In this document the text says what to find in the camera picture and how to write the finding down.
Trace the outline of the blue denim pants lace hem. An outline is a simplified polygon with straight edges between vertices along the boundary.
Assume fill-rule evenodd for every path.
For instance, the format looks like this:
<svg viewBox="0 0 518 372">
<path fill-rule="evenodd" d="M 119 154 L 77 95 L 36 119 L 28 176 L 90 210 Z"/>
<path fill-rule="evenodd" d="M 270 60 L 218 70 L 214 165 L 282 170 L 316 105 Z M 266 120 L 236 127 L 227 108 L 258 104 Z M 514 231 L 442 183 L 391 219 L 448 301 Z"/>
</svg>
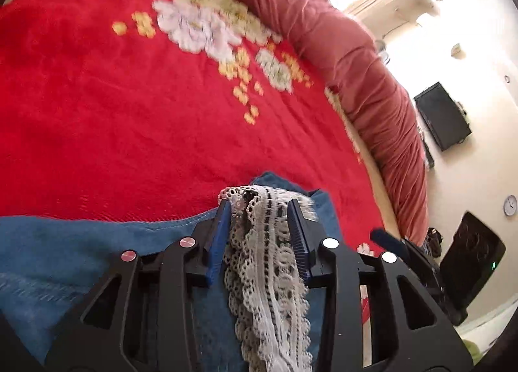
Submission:
<svg viewBox="0 0 518 372">
<path fill-rule="evenodd" d="M 324 191 L 265 173 L 183 220 L 1 220 L 1 316 L 53 371 L 263 371 L 230 243 L 267 211 L 266 237 L 340 239 Z"/>
</svg>

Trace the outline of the green fleece sleeve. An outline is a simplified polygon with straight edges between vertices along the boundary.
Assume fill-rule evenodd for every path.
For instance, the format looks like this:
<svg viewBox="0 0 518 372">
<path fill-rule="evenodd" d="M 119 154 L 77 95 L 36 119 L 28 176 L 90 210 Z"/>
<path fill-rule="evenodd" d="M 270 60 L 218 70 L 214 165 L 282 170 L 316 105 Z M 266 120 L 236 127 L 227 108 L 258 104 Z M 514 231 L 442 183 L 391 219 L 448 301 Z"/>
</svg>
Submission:
<svg viewBox="0 0 518 372">
<path fill-rule="evenodd" d="M 480 360 L 483 358 L 483 353 L 480 351 L 477 344 L 471 340 L 463 340 L 463 344 L 465 345 L 466 349 L 468 350 L 473 365 L 477 365 Z"/>
</svg>

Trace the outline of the black flat screen monitor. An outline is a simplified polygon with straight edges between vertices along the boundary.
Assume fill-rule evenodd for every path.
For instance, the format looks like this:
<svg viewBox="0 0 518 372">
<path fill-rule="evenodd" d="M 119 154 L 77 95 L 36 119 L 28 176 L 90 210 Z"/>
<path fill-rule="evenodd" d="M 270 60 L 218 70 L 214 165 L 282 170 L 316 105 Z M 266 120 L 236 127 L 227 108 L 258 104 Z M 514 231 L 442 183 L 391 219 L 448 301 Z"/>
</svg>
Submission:
<svg viewBox="0 0 518 372">
<path fill-rule="evenodd" d="M 419 93 L 413 100 L 441 151 L 463 142 L 471 134 L 465 116 L 439 82 Z"/>
</svg>

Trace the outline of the rolled dusty red duvet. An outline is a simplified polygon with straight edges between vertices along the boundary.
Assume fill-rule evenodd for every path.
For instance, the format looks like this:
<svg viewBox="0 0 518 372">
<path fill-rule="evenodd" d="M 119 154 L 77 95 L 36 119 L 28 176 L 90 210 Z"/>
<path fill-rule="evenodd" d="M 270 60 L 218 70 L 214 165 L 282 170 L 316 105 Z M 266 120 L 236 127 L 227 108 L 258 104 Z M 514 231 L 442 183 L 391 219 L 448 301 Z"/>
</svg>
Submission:
<svg viewBox="0 0 518 372">
<path fill-rule="evenodd" d="M 424 150 L 407 91 L 377 55 L 370 32 L 329 0 L 237 0 L 286 38 L 337 92 L 373 156 L 400 232 L 422 245 L 428 231 Z"/>
</svg>

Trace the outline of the red floral blanket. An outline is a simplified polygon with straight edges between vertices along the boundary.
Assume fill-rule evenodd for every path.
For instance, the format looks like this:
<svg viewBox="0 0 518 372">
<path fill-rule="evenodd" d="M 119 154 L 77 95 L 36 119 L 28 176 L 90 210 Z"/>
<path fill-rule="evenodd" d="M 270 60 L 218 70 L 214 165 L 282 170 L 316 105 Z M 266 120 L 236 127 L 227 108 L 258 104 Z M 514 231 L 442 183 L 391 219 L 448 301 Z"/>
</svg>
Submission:
<svg viewBox="0 0 518 372">
<path fill-rule="evenodd" d="M 175 220 L 271 171 L 326 191 L 350 247 L 383 221 L 320 73 L 288 42 L 270 84 L 251 37 L 234 64 L 181 49 L 157 0 L 14 0 L 1 8 L 1 213 Z"/>
</svg>

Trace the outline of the round wall clock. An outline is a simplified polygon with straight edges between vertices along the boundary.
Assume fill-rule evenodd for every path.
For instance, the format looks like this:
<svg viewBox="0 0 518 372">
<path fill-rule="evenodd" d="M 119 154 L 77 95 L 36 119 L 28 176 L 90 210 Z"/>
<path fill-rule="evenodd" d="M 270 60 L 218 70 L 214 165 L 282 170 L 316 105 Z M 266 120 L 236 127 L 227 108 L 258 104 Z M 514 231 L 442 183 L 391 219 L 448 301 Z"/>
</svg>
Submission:
<svg viewBox="0 0 518 372">
<path fill-rule="evenodd" d="M 513 217 L 518 212 L 518 199 L 514 195 L 508 195 L 503 203 L 503 212 L 507 217 Z"/>
</svg>

